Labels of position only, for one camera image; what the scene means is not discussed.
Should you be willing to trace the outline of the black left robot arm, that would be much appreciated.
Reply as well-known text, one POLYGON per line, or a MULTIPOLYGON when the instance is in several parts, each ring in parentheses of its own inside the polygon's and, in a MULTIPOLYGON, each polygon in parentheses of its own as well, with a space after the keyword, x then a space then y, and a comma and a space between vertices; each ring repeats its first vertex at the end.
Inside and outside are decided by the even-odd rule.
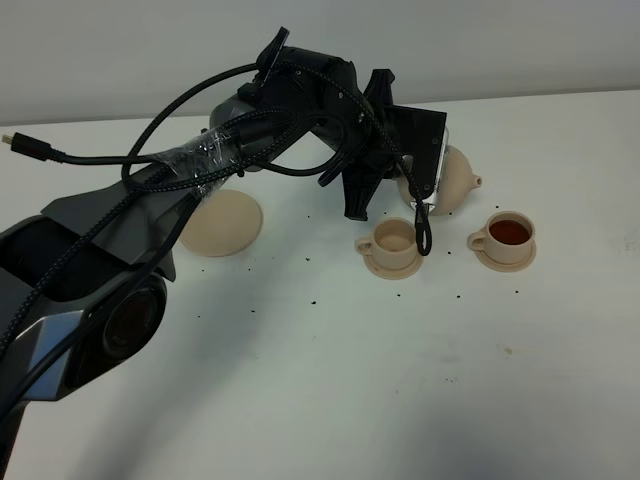
POLYGON ((175 278, 172 250, 196 209, 234 175, 285 176, 279 155, 307 133, 333 150, 304 170, 321 185, 340 178, 345 214, 363 221, 398 161, 387 117, 393 73, 365 88, 354 65, 287 45, 281 29, 251 64, 201 83, 248 73, 186 144, 146 154, 160 113, 125 156, 73 156, 34 137, 6 137, 22 156, 74 166, 119 166, 107 188, 52 201, 1 235, 1 459, 11 458, 24 410, 57 401, 138 353, 156 333, 175 278))

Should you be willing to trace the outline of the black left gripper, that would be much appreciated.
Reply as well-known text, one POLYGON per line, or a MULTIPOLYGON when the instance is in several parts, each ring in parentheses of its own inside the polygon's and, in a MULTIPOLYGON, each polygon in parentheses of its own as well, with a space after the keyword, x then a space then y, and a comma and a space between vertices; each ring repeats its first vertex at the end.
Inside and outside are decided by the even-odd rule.
POLYGON ((348 99, 351 124, 349 137, 353 146, 349 160, 341 170, 344 192, 344 216, 354 221, 367 221, 367 207, 380 183, 409 173, 409 168, 395 144, 392 124, 385 108, 394 105, 390 69, 374 69, 364 91, 355 83, 355 69, 349 66, 349 77, 336 79, 339 93, 348 99))

